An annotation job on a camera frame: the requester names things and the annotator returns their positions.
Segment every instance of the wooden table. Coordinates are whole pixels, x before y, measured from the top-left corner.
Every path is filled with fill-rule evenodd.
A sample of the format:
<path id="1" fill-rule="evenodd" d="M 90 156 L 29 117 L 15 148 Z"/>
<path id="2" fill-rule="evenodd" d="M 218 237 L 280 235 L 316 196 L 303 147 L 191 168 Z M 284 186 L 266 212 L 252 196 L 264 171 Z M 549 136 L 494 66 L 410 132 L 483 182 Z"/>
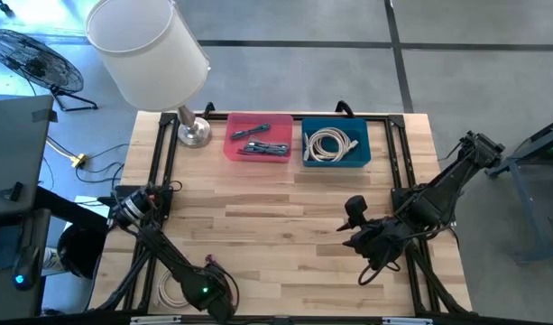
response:
<path id="1" fill-rule="evenodd" d="M 160 114 L 138 114 L 123 184 L 147 182 L 159 118 Z M 417 182 L 428 182 L 439 173 L 429 119 L 422 114 L 405 115 L 405 122 Z M 402 271 L 384 269 L 371 284 L 361 287 L 356 279 L 366 262 L 353 249 L 341 246 L 350 232 L 335 231 L 346 220 L 346 200 L 356 194 L 366 198 L 367 218 L 392 213 L 392 174 L 382 123 L 368 124 L 373 159 L 362 169 L 303 167 L 300 122 L 294 122 L 289 163 L 231 162 L 223 154 L 226 122 L 210 124 L 213 138 L 208 146 L 178 146 L 171 179 L 184 187 L 174 194 L 164 232 L 192 263 L 203 265 L 204 257 L 213 254 L 235 277 L 242 294 L 238 315 L 414 314 L 404 257 L 398 261 Z M 399 136 L 393 133 L 401 159 Z M 162 152 L 158 180 L 166 152 Z M 119 284 L 133 250 L 134 239 L 120 229 L 108 235 L 90 308 L 104 302 Z M 429 241 L 429 251 L 438 277 L 470 310 L 455 239 L 443 232 Z M 191 307 L 172 311 L 157 303 L 156 283 L 164 272 L 159 263 L 150 313 L 198 313 Z M 134 305 L 141 297 L 144 274 L 139 278 Z M 420 286 L 428 306 L 422 276 Z M 175 298 L 181 296 L 173 281 L 167 290 Z"/>

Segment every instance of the black fan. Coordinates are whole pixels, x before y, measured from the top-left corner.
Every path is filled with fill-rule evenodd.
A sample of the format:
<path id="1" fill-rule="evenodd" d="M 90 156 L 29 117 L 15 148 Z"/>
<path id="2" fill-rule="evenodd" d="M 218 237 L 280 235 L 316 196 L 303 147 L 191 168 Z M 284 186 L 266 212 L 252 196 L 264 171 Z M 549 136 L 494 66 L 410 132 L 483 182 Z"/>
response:
<path id="1" fill-rule="evenodd" d="M 95 102 L 73 95 L 84 88 L 84 79 L 78 69 L 29 36 L 0 29 L 0 62 L 28 81 L 49 89 L 62 111 L 97 109 Z M 92 106 L 65 108 L 58 96 L 75 98 Z"/>

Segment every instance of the white lamp shade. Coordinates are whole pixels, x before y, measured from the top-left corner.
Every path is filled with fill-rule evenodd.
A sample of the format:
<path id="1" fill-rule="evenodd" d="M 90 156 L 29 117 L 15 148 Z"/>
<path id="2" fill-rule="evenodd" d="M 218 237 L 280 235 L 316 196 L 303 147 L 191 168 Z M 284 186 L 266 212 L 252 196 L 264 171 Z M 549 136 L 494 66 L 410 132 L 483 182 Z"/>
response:
<path id="1" fill-rule="evenodd" d="M 134 107 L 176 109 L 204 86 L 209 61 L 171 1 L 100 1 L 86 26 L 89 41 Z"/>

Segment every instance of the gray floor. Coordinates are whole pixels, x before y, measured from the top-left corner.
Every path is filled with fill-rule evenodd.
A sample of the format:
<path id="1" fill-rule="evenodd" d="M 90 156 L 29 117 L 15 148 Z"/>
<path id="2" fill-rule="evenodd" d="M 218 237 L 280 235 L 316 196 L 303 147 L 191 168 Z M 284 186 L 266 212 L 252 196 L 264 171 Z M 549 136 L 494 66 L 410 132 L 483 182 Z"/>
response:
<path id="1" fill-rule="evenodd" d="M 392 2 L 403 42 L 553 44 L 553 0 Z M 78 37 L 83 35 L 93 0 L 8 3 L 16 18 L 0 13 L 0 27 L 69 36 L 75 40 L 70 43 L 85 43 Z M 180 0 L 180 8 L 200 40 L 391 39 L 381 0 Z M 60 113 L 51 136 L 78 153 L 98 153 L 127 142 L 135 112 L 94 50 L 86 44 L 56 42 L 52 47 L 80 69 L 86 81 L 81 95 L 93 98 L 101 108 Z M 212 70 L 206 86 L 190 103 L 196 109 L 214 101 L 222 110 L 322 111 L 343 99 L 356 111 L 403 111 L 389 49 L 206 47 L 205 51 Z M 414 111 L 429 114 L 440 156 L 468 130 L 502 142 L 509 153 L 553 121 L 553 52 L 403 51 L 403 59 Z M 0 64 L 0 94 L 29 96 L 31 90 Z M 113 121 L 118 122 L 116 129 L 108 127 Z M 60 195 L 73 199 L 78 194 L 109 192 L 108 184 L 78 182 L 68 162 L 55 152 L 45 155 L 55 176 L 54 191 Z M 125 149 L 102 157 L 91 168 L 121 162 L 124 157 Z M 41 178 L 50 183 L 46 169 Z M 517 266 L 510 257 L 513 252 L 532 249 L 533 240 L 509 175 L 496 181 L 476 176 L 466 186 L 456 214 L 475 311 L 553 322 L 553 260 Z M 54 221 L 50 243 L 57 240 L 62 227 Z M 88 287 L 89 283 L 69 274 L 50 277 L 44 305 L 81 311 Z"/>

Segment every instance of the lamp base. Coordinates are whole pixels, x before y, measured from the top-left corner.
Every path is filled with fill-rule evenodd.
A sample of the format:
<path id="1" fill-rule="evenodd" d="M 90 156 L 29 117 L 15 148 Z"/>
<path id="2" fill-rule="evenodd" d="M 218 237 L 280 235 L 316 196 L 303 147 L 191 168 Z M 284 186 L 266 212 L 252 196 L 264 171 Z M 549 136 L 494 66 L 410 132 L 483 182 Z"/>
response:
<path id="1" fill-rule="evenodd" d="M 178 139 L 190 148 L 203 147 L 212 139 L 210 124 L 204 118 L 196 117 L 193 126 L 180 125 L 178 127 Z"/>

